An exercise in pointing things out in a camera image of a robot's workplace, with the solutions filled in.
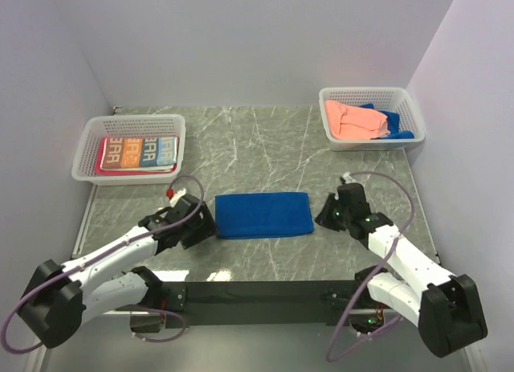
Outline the blue towel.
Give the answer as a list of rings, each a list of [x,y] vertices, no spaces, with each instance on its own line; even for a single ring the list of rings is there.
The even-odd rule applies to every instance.
[[[221,239],[287,238],[314,232],[305,192],[218,195],[214,208]]]
[[[367,115],[373,115],[377,118],[378,114],[381,114],[381,117],[384,119],[382,122],[386,124],[386,128],[388,133],[378,135],[375,134],[372,137],[372,133],[370,131],[366,134],[366,140],[377,140],[377,139],[391,139],[391,140],[409,140],[414,139],[414,134],[410,130],[400,130],[400,115],[396,112],[389,112],[384,110],[376,110],[372,103],[363,104],[358,107],[361,111],[365,111]]]

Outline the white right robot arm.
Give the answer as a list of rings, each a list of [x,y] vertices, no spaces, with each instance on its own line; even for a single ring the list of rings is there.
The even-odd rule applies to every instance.
[[[354,286],[354,300],[363,307],[378,302],[392,308],[417,327],[435,356],[443,358],[488,335],[475,281],[441,267],[388,217],[373,213],[361,184],[338,186],[328,195],[316,223],[332,231],[347,231],[394,270],[370,270]]]

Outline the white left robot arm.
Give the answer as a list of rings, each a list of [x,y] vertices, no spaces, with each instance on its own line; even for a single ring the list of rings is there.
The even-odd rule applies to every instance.
[[[163,283],[141,261],[214,236],[206,203],[183,194],[145,216],[111,243],[75,260],[40,264],[14,312],[47,348],[67,341],[81,325],[108,311],[135,306],[164,314]]]

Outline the white basket with towels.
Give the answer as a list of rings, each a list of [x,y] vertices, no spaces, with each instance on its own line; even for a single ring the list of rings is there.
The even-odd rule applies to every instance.
[[[403,88],[323,88],[319,104],[333,151],[401,149],[425,140],[422,117]]]

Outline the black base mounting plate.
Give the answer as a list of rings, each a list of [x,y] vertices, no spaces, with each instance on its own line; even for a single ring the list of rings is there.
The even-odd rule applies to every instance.
[[[165,282],[166,307],[189,326],[335,325],[357,280]]]

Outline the peach orange towel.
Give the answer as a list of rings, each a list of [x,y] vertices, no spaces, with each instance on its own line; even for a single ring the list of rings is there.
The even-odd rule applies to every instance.
[[[365,140],[368,131],[372,137],[388,133],[381,114],[375,118],[358,107],[335,100],[326,100],[324,108],[330,134],[338,140]]]

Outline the empty white plastic basket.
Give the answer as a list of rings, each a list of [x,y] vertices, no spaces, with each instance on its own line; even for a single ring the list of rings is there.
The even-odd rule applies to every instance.
[[[84,127],[71,174],[97,186],[169,183],[181,170],[185,143],[178,114],[95,117]]]

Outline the aluminium rail frame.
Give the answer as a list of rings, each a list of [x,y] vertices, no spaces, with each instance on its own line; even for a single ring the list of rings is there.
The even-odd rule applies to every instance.
[[[435,357],[408,321],[360,343],[356,327],[394,312],[378,304],[358,305],[331,342],[336,325],[207,325],[163,329],[157,317],[113,312],[98,317],[65,344],[40,349],[28,371],[484,371],[477,345]]]

